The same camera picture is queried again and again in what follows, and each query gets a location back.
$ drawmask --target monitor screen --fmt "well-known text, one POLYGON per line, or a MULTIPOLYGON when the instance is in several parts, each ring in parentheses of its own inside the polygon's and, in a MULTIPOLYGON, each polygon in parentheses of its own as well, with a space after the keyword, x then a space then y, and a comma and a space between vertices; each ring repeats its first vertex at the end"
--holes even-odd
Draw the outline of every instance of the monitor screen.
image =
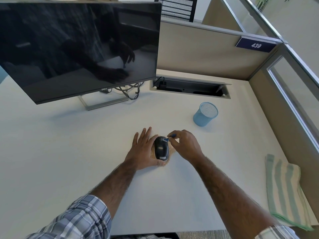
POLYGON ((156 76, 161 4, 0 3, 0 65, 41 104, 156 76))

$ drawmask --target beige partition panel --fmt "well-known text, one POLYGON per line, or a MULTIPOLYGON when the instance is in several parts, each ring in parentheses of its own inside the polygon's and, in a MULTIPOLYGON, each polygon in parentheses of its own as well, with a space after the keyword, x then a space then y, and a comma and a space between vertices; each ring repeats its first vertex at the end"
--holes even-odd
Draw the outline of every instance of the beige partition panel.
POLYGON ((211 0, 202 24, 242 31, 235 16, 222 0, 211 0))
POLYGON ((246 80, 269 53, 236 48, 240 36, 161 22, 157 68, 246 80))
MULTIPOLYGON (((268 74, 260 70, 249 83, 288 161, 300 166, 301 187, 319 218, 319 158, 316 149, 268 74)), ((318 227, 315 232, 296 231, 300 238, 319 238, 318 227)))

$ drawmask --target number sign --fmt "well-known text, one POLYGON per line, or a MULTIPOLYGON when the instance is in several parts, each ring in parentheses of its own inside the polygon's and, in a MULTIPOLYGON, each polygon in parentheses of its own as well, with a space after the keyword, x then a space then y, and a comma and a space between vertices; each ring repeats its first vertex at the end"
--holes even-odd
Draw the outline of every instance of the number sign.
POLYGON ((252 49, 252 50, 257 50, 257 51, 267 52, 267 53, 269 53, 275 46, 276 46, 275 43, 265 42, 260 40, 253 40, 253 39, 243 38, 243 37, 241 37, 238 43, 236 44, 236 47, 238 48, 252 49))

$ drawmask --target shirt sleeve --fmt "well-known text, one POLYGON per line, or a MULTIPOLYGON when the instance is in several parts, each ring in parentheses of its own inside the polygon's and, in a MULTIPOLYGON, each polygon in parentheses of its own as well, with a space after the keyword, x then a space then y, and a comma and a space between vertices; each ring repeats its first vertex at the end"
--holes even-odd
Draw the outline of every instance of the shirt sleeve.
POLYGON ((98 197, 82 196, 49 225, 26 239, 109 239, 111 215, 98 197))
POLYGON ((275 225, 263 230, 255 239, 299 239, 293 229, 283 226, 275 225))

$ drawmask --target desk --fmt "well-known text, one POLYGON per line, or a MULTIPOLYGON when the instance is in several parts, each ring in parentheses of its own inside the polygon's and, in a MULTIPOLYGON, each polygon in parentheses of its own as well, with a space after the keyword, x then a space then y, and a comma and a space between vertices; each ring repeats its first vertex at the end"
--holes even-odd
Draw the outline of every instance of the desk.
MULTIPOLYGON (((0 86, 0 238, 23 238, 47 225, 125 158, 135 132, 187 129, 221 170, 267 209, 265 155, 285 155, 247 81, 157 70, 232 84, 231 99, 150 91, 136 101, 86 111, 77 97, 35 105, 7 77, 0 86), (209 101, 219 110, 206 127, 192 120, 209 101)), ((225 229, 199 175, 179 154, 138 171, 111 233, 225 229)))

